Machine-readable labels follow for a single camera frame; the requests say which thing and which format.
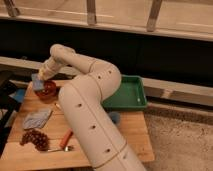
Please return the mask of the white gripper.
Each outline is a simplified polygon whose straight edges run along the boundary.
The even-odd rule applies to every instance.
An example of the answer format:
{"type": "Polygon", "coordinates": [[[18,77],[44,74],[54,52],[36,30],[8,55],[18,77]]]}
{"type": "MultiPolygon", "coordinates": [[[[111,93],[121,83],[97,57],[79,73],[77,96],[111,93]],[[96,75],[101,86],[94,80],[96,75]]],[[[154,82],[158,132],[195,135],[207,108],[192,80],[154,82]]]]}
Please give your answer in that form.
{"type": "Polygon", "coordinates": [[[41,69],[38,70],[37,77],[41,81],[48,80],[55,76],[63,66],[63,63],[56,61],[53,57],[50,57],[43,63],[41,69]]]}

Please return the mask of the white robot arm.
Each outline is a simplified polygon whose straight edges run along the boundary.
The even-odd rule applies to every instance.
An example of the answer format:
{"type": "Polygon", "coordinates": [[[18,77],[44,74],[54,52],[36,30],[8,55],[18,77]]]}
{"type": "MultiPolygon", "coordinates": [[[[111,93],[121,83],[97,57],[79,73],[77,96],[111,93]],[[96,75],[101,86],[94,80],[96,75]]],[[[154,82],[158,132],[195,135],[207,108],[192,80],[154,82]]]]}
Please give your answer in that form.
{"type": "Polygon", "coordinates": [[[80,74],[60,89],[59,104],[93,169],[146,171],[101,105],[119,88],[119,69],[110,62],[54,44],[49,59],[39,69],[39,78],[48,80],[66,65],[73,66],[80,74]]]}

